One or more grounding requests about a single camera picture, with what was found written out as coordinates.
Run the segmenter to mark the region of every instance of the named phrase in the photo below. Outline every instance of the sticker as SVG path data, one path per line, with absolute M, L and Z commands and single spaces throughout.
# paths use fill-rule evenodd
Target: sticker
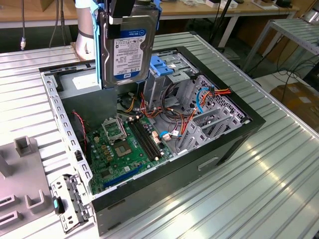
M 179 131 L 173 130 L 171 134 L 174 135 L 174 136 L 178 136 L 178 133 L 179 133 Z
M 92 86 L 97 86 L 98 83 L 96 81 L 96 74 L 90 74 L 90 75 L 85 75 L 85 76 L 78 76 L 74 77 L 72 79 L 75 88 L 77 90 L 84 89 L 84 88 L 89 88 Z
M 121 31 L 121 38 L 114 39 L 113 75 L 118 80 L 137 76 L 142 67 L 143 50 L 141 44 L 145 41 L 146 30 Z
M 169 68 L 175 68 L 176 66 L 174 64 L 168 65 Z
M 299 97 L 299 99 L 302 101 L 302 102 L 304 102 L 304 103 L 311 103 L 311 100 L 309 100 L 309 98 L 308 97 Z
M 295 87 L 295 86 L 288 86 L 288 88 L 289 88 L 289 90 L 291 90 L 294 93 L 300 92 L 300 90 L 297 87 Z

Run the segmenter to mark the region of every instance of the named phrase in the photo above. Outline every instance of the hard drive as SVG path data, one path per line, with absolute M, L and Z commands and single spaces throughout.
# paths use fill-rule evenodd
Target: hard drive
M 99 12 L 101 25 L 101 69 L 104 88 L 147 79 L 157 28 L 159 10 L 151 3 L 135 6 L 131 16 L 112 25 L 115 35 L 108 35 L 109 25 L 104 11 Z

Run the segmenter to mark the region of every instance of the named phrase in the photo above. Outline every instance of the chip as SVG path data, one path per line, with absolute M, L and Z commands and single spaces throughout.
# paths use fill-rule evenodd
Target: chip
M 114 144 L 114 149 L 116 151 L 116 154 L 119 157 L 123 157 L 124 155 L 127 155 L 129 153 L 132 153 L 131 147 L 126 141 L 121 141 L 116 144 Z
M 110 173 L 110 171 L 108 169 L 101 172 L 102 178 L 106 178 L 109 175 L 111 175 L 111 173 Z

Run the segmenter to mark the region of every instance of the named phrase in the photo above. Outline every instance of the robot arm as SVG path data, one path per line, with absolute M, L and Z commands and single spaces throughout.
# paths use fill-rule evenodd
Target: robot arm
M 75 7 L 78 15 L 79 34 L 76 40 L 76 53 L 83 60 L 95 59 L 93 21 L 90 12 L 93 0 L 76 0 Z

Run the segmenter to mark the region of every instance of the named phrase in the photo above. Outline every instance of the yellow cable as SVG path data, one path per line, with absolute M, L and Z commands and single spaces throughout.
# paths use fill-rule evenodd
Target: yellow cable
M 124 112 L 128 113 L 128 112 L 132 111 L 133 106 L 134 106 L 134 101 L 135 101 L 135 98 L 132 99 L 132 103 L 131 103 L 130 108 L 128 110 L 124 111 Z

